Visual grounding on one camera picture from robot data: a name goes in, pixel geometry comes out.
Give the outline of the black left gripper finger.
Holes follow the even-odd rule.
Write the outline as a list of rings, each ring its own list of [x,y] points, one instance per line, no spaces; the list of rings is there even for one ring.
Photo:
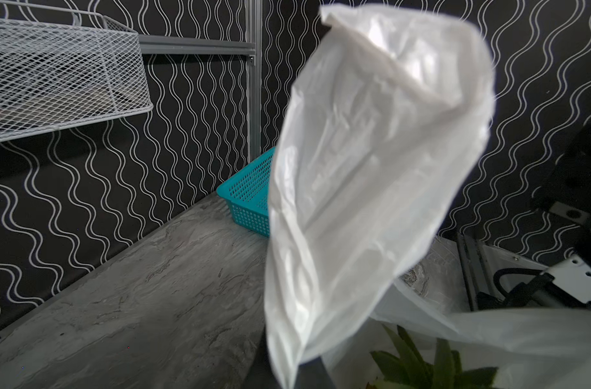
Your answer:
[[[248,370],[248,374],[241,387],[243,389],[280,388],[280,384],[274,377],[274,373],[271,369],[266,330],[262,332],[253,364]],[[335,388],[335,385],[329,376],[323,361],[321,358],[317,358],[299,367],[294,388]]]

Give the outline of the yellow pineapple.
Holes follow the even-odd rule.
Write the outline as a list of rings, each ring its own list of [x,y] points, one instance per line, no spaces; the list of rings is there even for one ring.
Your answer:
[[[495,366],[465,370],[457,350],[447,340],[436,340],[433,363],[424,360],[407,330],[384,325],[396,354],[371,351],[382,378],[367,388],[493,388],[499,369]]]

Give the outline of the white plastic bag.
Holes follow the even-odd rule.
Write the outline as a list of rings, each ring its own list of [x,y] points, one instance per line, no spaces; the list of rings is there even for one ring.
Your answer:
[[[402,282],[489,139],[495,71],[459,18],[325,5],[269,180],[266,339],[278,385],[375,318],[498,365],[497,387],[591,388],[591,311],[443,313]]]

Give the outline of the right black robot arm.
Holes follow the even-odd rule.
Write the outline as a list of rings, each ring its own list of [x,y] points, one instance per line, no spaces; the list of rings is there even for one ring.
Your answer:
[[[591,311],[591,118],[557,160],[531,207],[545,222],[559,221],[551,245],[494,264],[484,247],[470,252],[460,237],[462,270],[473,311],[548,307]]]

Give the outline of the teal plastic basket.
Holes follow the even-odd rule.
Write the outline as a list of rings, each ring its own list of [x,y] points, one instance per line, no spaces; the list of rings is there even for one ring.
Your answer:
[[[268,192],[275,148],[263,153],[217,189],[229,207],[233,221],[269,237]]]

